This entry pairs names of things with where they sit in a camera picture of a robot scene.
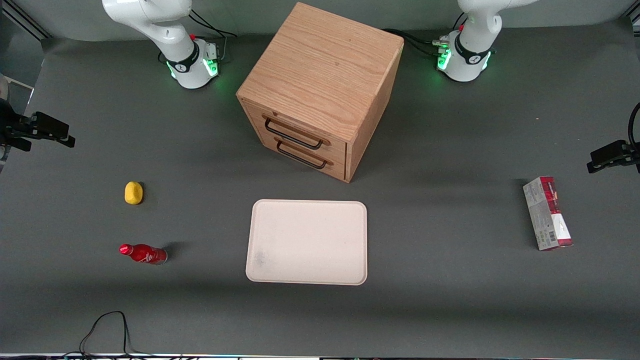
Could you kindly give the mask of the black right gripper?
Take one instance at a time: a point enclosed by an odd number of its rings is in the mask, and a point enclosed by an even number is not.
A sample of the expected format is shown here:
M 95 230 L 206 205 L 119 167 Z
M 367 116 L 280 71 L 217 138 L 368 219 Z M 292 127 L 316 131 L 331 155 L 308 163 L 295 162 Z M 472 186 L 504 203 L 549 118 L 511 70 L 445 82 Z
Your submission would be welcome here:
M 1 98 L 0 145 L 30 152 L 32 142 L 24 138 L 32 132 L 35 139 L 55 141 L 67 148 L 74 148 L 76 139 L 69 134 L 70 126 L 67 123 L 43 112 L 32 114 L 30 126 L 27 120 L 25 116 L 14 112 L 7 100 Z

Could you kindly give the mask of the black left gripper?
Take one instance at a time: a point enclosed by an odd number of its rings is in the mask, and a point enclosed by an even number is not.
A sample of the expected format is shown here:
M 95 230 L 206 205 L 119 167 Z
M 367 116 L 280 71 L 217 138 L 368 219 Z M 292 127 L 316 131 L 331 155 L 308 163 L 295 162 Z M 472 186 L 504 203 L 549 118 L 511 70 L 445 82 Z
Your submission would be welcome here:
M 611 167 L 634 166 L 640 173 L 640 151 L 638 143 L 617 140 L 602 146 L 590 153 L 591 161 L 587 163 L 589 174 L 595 174 Z

